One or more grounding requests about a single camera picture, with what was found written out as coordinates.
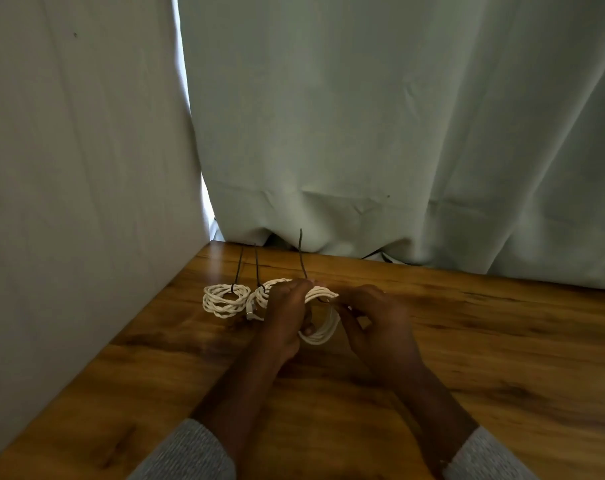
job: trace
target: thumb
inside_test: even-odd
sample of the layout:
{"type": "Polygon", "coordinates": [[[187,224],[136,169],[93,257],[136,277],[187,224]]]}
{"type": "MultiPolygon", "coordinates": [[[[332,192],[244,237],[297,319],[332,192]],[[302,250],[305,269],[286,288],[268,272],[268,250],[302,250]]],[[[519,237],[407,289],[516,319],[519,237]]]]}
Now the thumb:
{"type": "Polygon", "coordinates": [[[361,347],[364,343],[364,330],[362,330],[358,320],[346,306],[338,305],[337,303],[333,306],[340,315],[340,322],[345,327],[346,336],[349,339],[351,348],[361,347]]]}

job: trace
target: person's right hand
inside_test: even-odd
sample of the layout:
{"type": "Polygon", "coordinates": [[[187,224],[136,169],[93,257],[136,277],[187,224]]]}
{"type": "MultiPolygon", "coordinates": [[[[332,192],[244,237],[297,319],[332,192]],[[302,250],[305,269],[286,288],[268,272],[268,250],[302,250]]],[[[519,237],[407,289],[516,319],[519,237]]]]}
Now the person's right hand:
{"type": "Polygon", "coordinates": [[[401,388],[423,373],[425,366],[406,303],[376,286],[365,285],[341,289],[333,305],[354,353],[388,387],[401,388]],[[367,316],[371,324],[363,328],[356,320],[360,316],[367,316]]]}

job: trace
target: gray sleeve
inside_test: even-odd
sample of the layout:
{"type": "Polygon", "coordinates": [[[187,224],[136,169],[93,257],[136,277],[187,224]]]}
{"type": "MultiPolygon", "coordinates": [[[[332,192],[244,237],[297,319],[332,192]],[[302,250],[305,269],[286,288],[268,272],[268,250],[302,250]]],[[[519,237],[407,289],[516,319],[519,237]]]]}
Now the gray sleeve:
{"type": "Polygon", "coordinates": [[[537,480],[529,468],[485,428],[467,438],[442,472],[446,480],[537,480]]]}
{"type": "Polygon", "coordinates": [[[235,480],[236,467],[218,438],[185,419],[138,465],[129,480],[235,480]]]}

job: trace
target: tabletop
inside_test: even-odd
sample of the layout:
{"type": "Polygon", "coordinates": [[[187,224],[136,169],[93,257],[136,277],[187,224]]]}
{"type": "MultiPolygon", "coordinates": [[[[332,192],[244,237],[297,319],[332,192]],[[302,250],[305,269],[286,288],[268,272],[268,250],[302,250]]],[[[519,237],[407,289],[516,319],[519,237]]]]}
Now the tabletop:
{"type": "MultiPolygon", "coordinates": [[[[202,309],[241,247],[211,242],[0,455],[0,479],[122,479],[186,418],[260,322],[202,309]]],[[[260,280],[302,277],[260,248],[260,280]]],[[[541,478],[605,479],[605,291],[305,254],[331,288],[373,283],[412,307],[425,362],[541,478]]],[[[256,288],[254,251],[239,282],[256,288]]],[[[321,320],[327,305],[314,306],[321,320]]],[[[339,327],[282,368],[240,478],[431,478],[410,418],[339,327]]]]}

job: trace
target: person's left hand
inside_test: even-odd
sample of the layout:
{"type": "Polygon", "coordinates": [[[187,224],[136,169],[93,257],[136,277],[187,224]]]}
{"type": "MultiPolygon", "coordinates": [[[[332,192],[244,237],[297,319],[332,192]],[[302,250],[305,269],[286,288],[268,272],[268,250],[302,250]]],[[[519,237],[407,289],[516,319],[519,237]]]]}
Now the person's left hand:
{"type": "Polygon", "coordinates": [[[300,349],[298,332],[313,332],[311,309],[305,307],[304,299],[314,286],[309,280],[293,280],[276,283],[269,290],[265,322],[259,333],[269,346],[278,348],[285,360],[300,349]]]}

